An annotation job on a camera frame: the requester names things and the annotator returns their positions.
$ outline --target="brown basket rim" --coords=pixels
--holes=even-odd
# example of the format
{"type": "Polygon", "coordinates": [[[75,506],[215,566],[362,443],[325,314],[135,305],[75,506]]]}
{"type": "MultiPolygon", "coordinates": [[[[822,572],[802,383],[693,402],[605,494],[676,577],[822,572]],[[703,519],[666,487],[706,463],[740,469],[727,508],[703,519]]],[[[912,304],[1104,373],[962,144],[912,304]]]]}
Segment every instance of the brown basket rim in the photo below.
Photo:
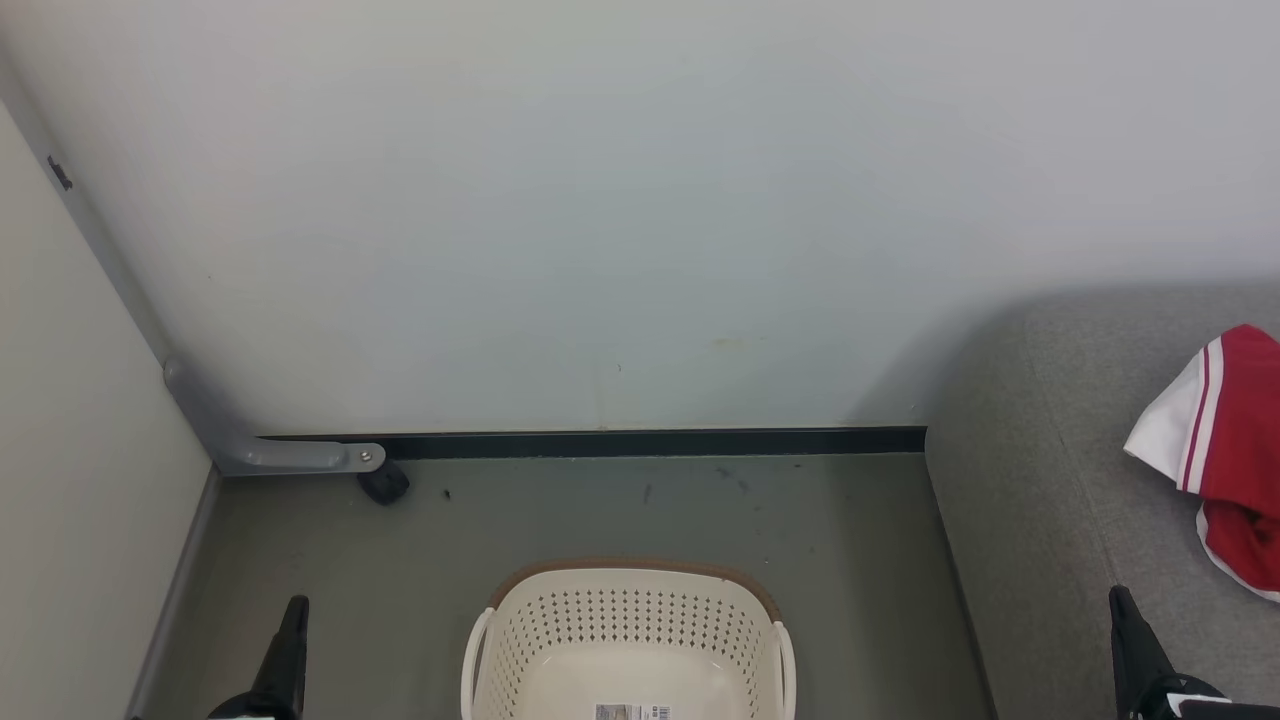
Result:
{"type": "Polygon", "coordinates": [[[671,573],[686,573],[690,575],[708,575],[737,583],[754,594],[755,600],[760,601],[760,605],[764,606],[764,612],[769,616],[771,623],[778,623],[782,620],[782,611],[778,610],[777,603],[773,602],[773,597],[769,594],[769,591],[764,589],[764,585],[762,585],[759,580],[746,573],[742,573],[741,570],[721,565],[708,565],[705,562],[681,562],[655,557],[572,557],[564,560],[545,560],[525,565],[520,570],[508,575],[507,579],[498,585],[493,597],[489,598],[489,607],[497,610],[507,594],[516,585],[529,578],[543,573],[553,573],[556,570],[666,570],[671,573]]]}

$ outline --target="fabric upholstery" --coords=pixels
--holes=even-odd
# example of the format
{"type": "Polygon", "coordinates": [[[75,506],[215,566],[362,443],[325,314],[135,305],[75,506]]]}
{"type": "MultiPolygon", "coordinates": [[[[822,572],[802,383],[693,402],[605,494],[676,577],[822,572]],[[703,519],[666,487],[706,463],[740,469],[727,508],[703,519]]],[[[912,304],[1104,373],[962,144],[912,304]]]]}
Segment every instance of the fabric upholstery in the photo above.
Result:
{"type": "Polygon", "coordinates": [[[1240,323],[1280,337],[1280,283],[1041,301],[956,364],[927,460],[1001,719],[1114,716],[1115,583],[1179,671],[1280,705],[1280,607],[1204,555],[1198,498],[1121,450],[1188,359],[1240,323]]]}

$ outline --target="gray floor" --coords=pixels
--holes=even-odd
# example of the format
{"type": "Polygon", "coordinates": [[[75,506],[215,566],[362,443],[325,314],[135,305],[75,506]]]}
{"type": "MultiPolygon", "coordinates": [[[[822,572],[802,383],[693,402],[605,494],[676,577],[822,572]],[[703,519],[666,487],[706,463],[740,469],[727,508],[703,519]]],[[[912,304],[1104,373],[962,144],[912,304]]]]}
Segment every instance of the gray floor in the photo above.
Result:
{"type": "Polygon", "coordinates": [[[389,509],[349,479],[227,483],[147,720],[247,689],[294,593],[312,603],[307,720],[453,720],[492,591],[582,555],[753,574],[791,629],[801,719],[988,717],[919,455],[404,468],[389,509]]]}

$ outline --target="white wall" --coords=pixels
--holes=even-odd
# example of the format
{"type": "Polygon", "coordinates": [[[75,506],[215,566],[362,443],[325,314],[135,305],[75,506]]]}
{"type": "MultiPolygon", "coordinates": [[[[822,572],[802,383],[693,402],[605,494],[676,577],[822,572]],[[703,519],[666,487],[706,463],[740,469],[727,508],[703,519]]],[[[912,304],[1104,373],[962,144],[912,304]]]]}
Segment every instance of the white wall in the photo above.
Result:
{"type": "Polygon", "coordinates": [[[124,717],[209,459],[0,106],[4,717],[124,717]]]}
{"type": "Polygon", "coordinates": [[[974,323],[1280,270],[1274,0],[4,0],[274,432],[914,423],[974,323]]]}

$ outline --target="beige plastic basket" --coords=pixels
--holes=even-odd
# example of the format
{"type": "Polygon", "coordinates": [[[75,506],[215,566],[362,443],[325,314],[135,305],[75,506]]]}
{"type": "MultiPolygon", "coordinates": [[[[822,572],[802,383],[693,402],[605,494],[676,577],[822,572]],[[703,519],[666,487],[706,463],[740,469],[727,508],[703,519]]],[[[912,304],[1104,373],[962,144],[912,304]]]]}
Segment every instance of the beige plastic basket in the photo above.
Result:
{"type": "Polygon", "coordinates": [[[461,702],[463,720],[794,720],[795,687],[791,638],[751,578],[588,559],[498,588],[467,641],[461,702]]]}

